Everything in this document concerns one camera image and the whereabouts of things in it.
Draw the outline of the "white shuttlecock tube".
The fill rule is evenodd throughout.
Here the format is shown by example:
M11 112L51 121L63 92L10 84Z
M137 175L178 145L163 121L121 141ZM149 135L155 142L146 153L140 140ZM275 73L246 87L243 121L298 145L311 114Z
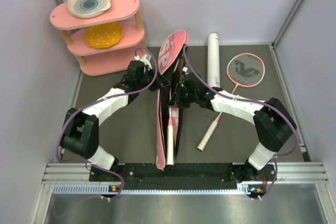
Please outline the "white shuttlecock tube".
M211 33L207 38L207 84L220 87L219 35Z

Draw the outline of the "pink badminton racket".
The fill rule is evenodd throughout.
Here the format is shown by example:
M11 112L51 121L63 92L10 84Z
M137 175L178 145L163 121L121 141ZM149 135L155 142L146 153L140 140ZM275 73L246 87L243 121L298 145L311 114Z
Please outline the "pink badminton racket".
M226 74L235 84L231 92L234 93L238 87L252 88L261 83L265 75L265 64L255 54L238 54L228 63Z
M167 166L174 165L175 160L175 109L169 108L169 120L167 126Z

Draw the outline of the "white blue ceramic bowl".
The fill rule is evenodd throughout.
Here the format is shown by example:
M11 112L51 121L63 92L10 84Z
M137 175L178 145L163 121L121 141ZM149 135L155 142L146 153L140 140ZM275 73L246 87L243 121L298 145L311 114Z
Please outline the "white blue ceramic bowl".
M79 18L93 18L111 7L111 0L67 0L71 14Z

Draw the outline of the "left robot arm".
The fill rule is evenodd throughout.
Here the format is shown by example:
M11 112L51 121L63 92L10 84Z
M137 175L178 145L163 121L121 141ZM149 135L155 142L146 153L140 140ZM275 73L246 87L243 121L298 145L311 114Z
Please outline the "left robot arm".
M170 86L149 62L131 61L122 80L97 101L82 110L68 110L59 146L101 168L107 180L119 174L119 161L99 144L99 126L117 110L129 105L143 90L156 91Z

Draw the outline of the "pink three-tier wooden shelf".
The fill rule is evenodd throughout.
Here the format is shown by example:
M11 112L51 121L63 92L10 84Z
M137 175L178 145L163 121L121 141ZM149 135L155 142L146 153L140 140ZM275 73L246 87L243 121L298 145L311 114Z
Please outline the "pink three-tier wooden shelf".
M88 76L127 69L135 49L146 46L139 0L67 0L50 22Z

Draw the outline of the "pink racket bag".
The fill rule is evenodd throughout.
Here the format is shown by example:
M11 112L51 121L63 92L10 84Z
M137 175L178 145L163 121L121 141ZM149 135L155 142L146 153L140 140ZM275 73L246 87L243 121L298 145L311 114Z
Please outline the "pink racket bag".
M183 47L188 42L188 33L184 30L177 30L170 34L162 44L158 56L159 73L167 78L171 85L158 90L157 95L157 140L156 140L156 167L164 171L167 166L167 126L169 120L169 108L175 109L175 159L180 144L183 110L175 107L167 107L167 103L181 80L180 71L184 67L181 62Z

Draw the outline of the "yellow dotted plate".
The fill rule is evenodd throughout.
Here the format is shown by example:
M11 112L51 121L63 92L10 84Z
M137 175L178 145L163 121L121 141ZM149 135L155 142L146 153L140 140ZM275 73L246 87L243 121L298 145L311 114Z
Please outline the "yellow dotted plate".
M116 45L123 37L123 28L118 22L93 25L85 31L85 41L88 46L96 49L106 49Z

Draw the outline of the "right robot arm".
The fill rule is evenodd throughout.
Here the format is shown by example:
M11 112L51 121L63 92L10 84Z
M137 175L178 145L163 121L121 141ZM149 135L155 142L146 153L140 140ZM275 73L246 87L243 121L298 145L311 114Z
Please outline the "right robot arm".
M219 87L210 87L198 75L187 73L167 103L179 109L192 103L211 111L230 114L254 125L259 143L246 161L245 174L252 180L264 174L264 167L294 135L297 126L284 105L276 98L252 100L233 95Z

